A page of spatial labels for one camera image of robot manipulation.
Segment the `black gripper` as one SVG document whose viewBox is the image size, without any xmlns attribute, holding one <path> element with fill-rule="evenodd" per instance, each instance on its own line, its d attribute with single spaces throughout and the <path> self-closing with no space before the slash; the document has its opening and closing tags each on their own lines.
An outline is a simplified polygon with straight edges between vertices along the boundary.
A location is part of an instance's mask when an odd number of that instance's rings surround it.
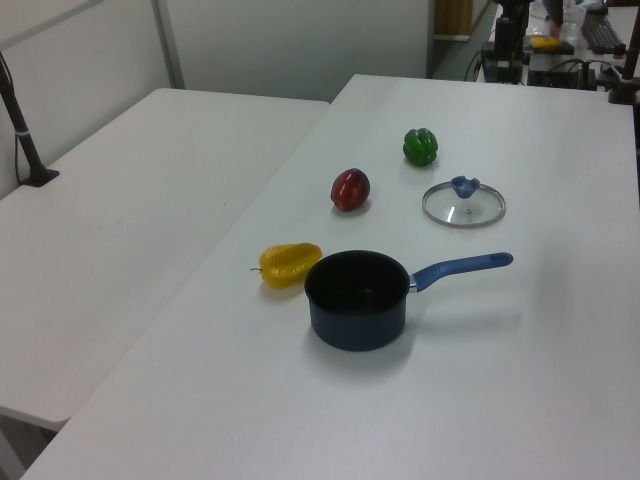
<svg viewBox="0 0 640 480">
<path fill-rule="evenodd" d="M 527 20 L 499 17 L 495 29 L 495 53 L 499 55 L 500 76 L 521 76 L 523 40 Z"/>
</svg>

